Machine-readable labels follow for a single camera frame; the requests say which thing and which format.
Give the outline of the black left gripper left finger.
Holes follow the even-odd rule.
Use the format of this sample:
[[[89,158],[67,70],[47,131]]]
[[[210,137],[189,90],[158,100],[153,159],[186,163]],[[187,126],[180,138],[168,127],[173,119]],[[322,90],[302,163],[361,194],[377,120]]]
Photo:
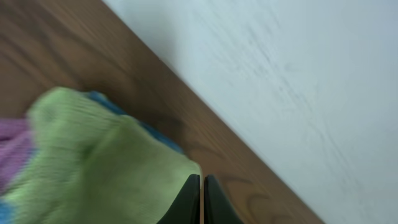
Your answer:
[[[188,177],[166,214],[158,224],[199,224],[200,223],[200,176]]]

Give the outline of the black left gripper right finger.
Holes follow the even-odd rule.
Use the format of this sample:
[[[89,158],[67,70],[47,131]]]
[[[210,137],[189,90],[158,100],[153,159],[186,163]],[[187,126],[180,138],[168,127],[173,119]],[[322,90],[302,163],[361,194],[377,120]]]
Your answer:
[[[214,175],[204,179],[204,223],[243,224]]]

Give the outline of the green microfiber cloth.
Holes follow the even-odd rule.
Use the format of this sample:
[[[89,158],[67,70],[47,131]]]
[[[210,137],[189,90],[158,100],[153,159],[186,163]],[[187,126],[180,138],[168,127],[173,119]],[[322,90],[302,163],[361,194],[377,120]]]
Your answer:
[[[2,223],[156,223],[200,166],[135,118],[54,88],[28,110],[34,151],[1,195]]]

